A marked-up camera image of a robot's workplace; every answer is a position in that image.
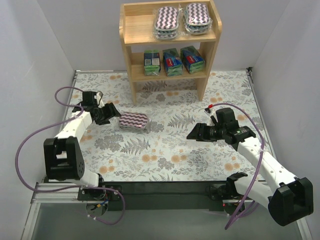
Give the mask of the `pink wavy sponge top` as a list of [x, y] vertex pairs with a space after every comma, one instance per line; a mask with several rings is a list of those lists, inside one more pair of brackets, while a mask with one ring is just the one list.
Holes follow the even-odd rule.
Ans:
[[143, 131], [150, 127], [150, 119], [144, 113], [124, 112], [118, 119], [121, 129]]

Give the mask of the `pink wavy sponge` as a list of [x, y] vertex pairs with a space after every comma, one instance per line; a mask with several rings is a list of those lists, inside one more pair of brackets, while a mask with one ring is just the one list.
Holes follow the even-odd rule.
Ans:
[[191, 2], [179, 7], [181, 15], [182, 36], [200, 36], [207, 34], [212, 28], [212, 18], [208, 5], [204, 2]]
[[118, 119], [121, 129], [143, 131], [150, 127], [150, 119], [144, 113], [124, 112]]
[[167, 41], [178, 36], [179, 14], [179, 9], [173, 6], [162, 6], [157, 10], [153, 24], [153, 34], [156, 39]]

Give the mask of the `green blue sponge pack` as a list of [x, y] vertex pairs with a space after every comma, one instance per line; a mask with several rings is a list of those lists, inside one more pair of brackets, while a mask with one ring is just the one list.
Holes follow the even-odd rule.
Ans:
[[176, 48], [168, 48], [162, 51], [163, 65], [168, 77], [183, 74], [183, 63]]
[[161, 71], [160, 53], [158, 50], [145, 50], [143, 53], [145, 76], [158, 76]]
[[189, 74], [195, 74], [205, 69], [205, 60], [193, 45], [181, 48], [180, 58]]

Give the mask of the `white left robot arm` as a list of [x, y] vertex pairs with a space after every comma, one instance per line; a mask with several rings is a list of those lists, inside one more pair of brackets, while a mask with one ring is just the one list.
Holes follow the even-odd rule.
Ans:
[[71, 121], [54, 138], [47, 138], [43, 143], [47, 178], [98, 187], [100, 176], [86, 169], [80, 141], [92, 123], [107, 125], [111, 118], [120, 116], [113, 103], [76, 105], [72, 110]]

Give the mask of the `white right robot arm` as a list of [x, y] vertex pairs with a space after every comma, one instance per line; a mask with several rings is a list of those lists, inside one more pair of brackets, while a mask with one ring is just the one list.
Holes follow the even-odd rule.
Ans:
[[197, 123], [186, 137], [199, 142], [225, 141], [245, 157], [267, 182], [255, 182], [248, 197], [266, 209], [280, 226], [286, 226], [314, 212], [313, 184], [285, 169], [261, 148], [255, 133], [247, 126], [227, 128]]

